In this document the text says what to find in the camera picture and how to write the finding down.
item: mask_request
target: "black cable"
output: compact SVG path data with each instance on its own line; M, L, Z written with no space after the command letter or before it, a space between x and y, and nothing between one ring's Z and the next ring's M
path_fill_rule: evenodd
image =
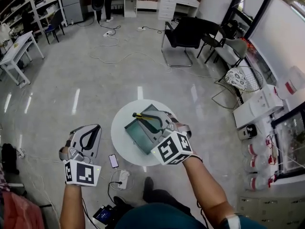
M157 31L157 33L159 33L159 34L162 34L162 32L164 31L164 30L158 30L158 29L150 28L150 27L148 27L148 26L143 26L142 28L144 29L145 27L148 28L148 29L151 29L151 30L155 30L155 31Z
M202 217L203 217L203 219L204 219L204 221L205 221L205 227L206 227L207 229L209 229L208 222L207 222L207 220L206 220L206 218L205 218L205 216L204 216L204 214L203 214L203 209L201 208L201 206L200 206L200 204L199 204L198 201L197 201L197 207L201 209L201 210L200 210L200 214L202 215Z
M107 193L108 193L108 196L109 196L110 200L112 201L112 203L115 204L115 202L113 201L113 199L110 197L110 194L109 194L110 183L122 184L122 182L121 181L119 181L119 182L118 181L111 181L111 182L108 183L108 191L107 191Z
M90 217L89 217L89 215L88 215L88 211L87 211L87 207L86 207L86 204L85 204L85 200L82 198L82 201L84 202L84 204L82 205L82 208L83 208L83 210L84 210L84 214L87 216L87 218L89 219L89 221L92 223L92 225L94 225L94 227L96 228L96 229L100 229L98 226L96 226L94 223L93 223L93 221L90 219Z
M102 25L100 25L100 26L101 26L101 27L104 27L104 28L107 28L107 29L110 29L110 30L113 30L113 31L114 31L114 34L112 34L111 36L114 36L114 35L116 34L116 30L119 29L119 28L121 28L120 25L118 25L118 26L115 27L115 28L110 28L110 27L106 27L106 26L102 26Z
M93 22L94 22L94 16L93 16L93 20L92 20L92 22L89 24L89 25L92 25L93 24ZM85 27L85 26L89 26L89 25L79 25L79 24L77 24L78 26L80 26L80 27Z

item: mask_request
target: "refrigerator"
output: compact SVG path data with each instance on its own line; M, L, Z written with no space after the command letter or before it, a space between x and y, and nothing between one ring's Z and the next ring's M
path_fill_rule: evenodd
M279 148L277 178L305 174L305 102L282 116L273 114L273 119L271 126Z
M61 0L67 23L71 24L84 21L87 6L84 0Z

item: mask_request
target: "person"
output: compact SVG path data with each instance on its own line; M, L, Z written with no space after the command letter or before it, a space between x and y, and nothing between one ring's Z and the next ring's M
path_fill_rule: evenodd
M235 214L228 203L225 192L215 181L202 161L189 157L183 161L187 176L198 201L213 228L263 229L259 223L240 214ZM205 229L196 220L188 207L178 202L167 191L154 189L153 180L147 177L144 183L143 199L148 203L132 207L119 197L114 197L115 220L108 228L113 229ZM66 185L61 210L62 229L84 229L85 218L82 208L81 187Z
M104 3L107 23L113 20L113 17L111 17L111 1L112 0L105 0ZM102 17L102 11L101 10L96 11L96 20L98 24L101 24L101 17Z

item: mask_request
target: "gray floor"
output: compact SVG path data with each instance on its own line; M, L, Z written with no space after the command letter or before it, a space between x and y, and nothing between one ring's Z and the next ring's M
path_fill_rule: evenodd
M135 19L115 16L114 21L106 25L122 26L115 35L120 40L119 45L96 48L92 51L94 55L114 62L132 52L143 52L164 63L161 54L163 35L149 29L145 32L136 30L139 26L163 29L164 22L157 20L156 13L139 12ZM51 45L40 37L39 46L45 55L44 60L31 48L33 61L25 70L31 80L30 85L19 89L7 76L0 82L1 144L11 143L29 155L28 160L18 159L18 167L33 201L39 205L48 203L42 176L45 190L60 214L65 178L63 165L56 163L59 161L58 150L65 144L71 130L98 123L103 129L98 164L102 166L101 175L106 180L100 178L97 187L82 189L91 216L101 205L112 204L107 196L107 186L114 170L108 156L115 153L120 168L132 171L134 187L128 191L110 190L112 196L122 196L133 205L144 204L143 182L146 176L151 176L156 188L169 191L203 221L183 165L147 167L145 172L142 167L123 160L112 145L112 120L120 108L138 99L138 86L141 86L144 99L167 105L180 122L190 125L192 147L223 186L229 202L235 206L236 195L242 187L241 142L232 112L211 100L221 89L214 84L214 78L223 75L224 67L220 61L217 65L212 60L204 64L209 48L205 48L199 59L196 59L199 49L190 50L194 64L183 69L191 74L212 77L202 78L181 70L169 70L142 54L134 54L120 63L104 64L90 58L89 51L97 45L116 43L116 40L102 36L108 29L94 22L89 27L74 25L64 30L65 36L58 32L60 43L52 35ZM72 114L77 89L80 89L79 99L76 112ZM11 99L4 112L9 93ZM226 104L234 102L232 95L226 92L218 97ZM57 228L52 209L45 208L44 212L49 228ZM92 228L89 222L86 223L87 228Z

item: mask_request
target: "blue chair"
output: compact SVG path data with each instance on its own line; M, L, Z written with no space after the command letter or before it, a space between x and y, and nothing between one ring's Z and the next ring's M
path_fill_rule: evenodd
M59 40L58 40L57 35L56 35L56 29L61 28L62 33L65 34L63 32L63 28L62 28L62 25L61 25L62 21L63 21L62 13L61 13L61 10L59 9L55 12L53 18L51 19L49 27L47 29L45 29L45 31L44 31L44 34L46 35L47 40L48 40L48 44L50 44L50 42L49 42L49 38L48 38L47 33L52 32L53 36L56 38L57 42L59 42Z

